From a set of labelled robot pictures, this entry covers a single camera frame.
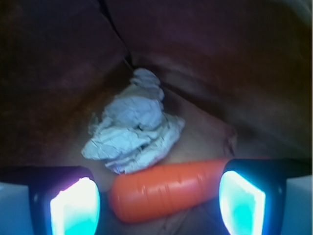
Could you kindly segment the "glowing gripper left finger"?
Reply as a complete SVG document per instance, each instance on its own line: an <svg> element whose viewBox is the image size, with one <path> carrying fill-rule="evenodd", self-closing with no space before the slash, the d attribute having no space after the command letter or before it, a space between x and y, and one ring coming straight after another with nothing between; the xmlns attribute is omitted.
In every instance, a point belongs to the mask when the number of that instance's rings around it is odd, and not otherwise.
<svg viewBox="0 0 313 235"><path fill-rule="evenodd" d="M86 167L0 169L2 235L93 235L99 215L99 189Z"/></svg>

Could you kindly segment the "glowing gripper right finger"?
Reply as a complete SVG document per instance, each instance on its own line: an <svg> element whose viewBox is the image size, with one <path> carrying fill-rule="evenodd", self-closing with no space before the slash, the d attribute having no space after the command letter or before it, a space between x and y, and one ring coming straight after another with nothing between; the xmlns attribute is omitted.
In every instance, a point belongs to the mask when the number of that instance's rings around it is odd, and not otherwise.
<svg viewBox="0 0 313 235"><path fill-rule="evenodd" d="M231 235L311 235L313 164L234 159L223 171L219 204Z"/></svg>

